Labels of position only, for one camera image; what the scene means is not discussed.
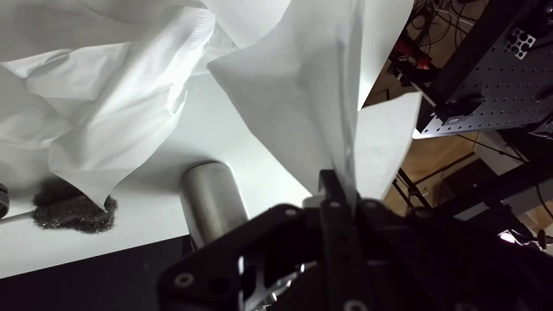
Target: silver cylinder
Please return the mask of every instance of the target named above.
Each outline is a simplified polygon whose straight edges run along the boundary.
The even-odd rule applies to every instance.
[[[186,225],[196,248],[247,222],[235,179],[222,163],[205,163],[179,182]]]

